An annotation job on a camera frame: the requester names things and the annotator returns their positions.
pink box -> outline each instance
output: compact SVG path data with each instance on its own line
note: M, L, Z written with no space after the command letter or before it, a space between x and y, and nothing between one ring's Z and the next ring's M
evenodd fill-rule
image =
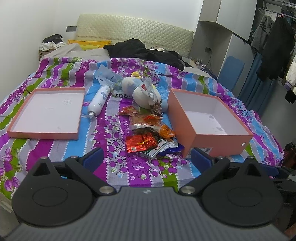
M42 88L29 94L10 123L9 137L77 140L85 88Z
M177 141L190 158L201 148L212 157L241 154L253 137L240 118L216 96L170 89L168 117Z

striped floral bedspread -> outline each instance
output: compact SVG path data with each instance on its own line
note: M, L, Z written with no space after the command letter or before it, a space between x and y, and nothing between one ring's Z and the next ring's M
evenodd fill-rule
M136 154L127 154L125 137L132 135L129 120L118 111L132 104L132 99L110 96L97 118L81 117L78 140L44 140L9 138L6 130L28 95L35 88L85 87L83 114L100 84L94 72L103 64L123 77L139 71L141 76L153 75L153 83L163 98L170 87L219 96L249 127L254 137L241 155L231 156L231 161L242 162L254 155L259 162L277 166L283 151L270 131L262 125L258 115L247 111L241 101L215 80L202 77L155 62L139 59L111 59L97 63L80 58L46 58L40 62L35 74L27 78L0 107L0 192L11 199L27 171L41 156L51 161L62 161L69 156L82 156L95 147L102 147L105 158L95 175L119 188L128 186L172 186L179 188L198 176L199 171L190 161L172 156L171 161L148 160ZM154 75L165 74L169 77ZM167 116L165 122L170 125Z

cream quilted headboard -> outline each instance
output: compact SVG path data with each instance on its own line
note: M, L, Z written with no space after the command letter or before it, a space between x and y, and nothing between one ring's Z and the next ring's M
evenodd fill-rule
M148 19L106 14L81 14L77 22L77 40L111 40L112 44L139 39L146 48L162 47L187 57L193 32Z

pillow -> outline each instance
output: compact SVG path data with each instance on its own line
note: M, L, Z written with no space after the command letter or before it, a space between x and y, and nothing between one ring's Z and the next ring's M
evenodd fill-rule
M74 43L79 44L82 50L89 50L89 49L103 48L105 45L110 45L111 40L105 40L105 41L80 41L80 40L74 40L74 39L68 40L68 44L74 44Z

circular cover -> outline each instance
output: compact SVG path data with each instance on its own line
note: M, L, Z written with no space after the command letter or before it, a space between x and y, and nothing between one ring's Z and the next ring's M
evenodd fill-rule
M71 179L39 180L20 188L12 199L19 221L35 226L59 226L84 215L92 204L90 189Z
M272 222L282 202L280 192L269 180L250 175L218 181L202 194L204 208L215 219L239 227Z

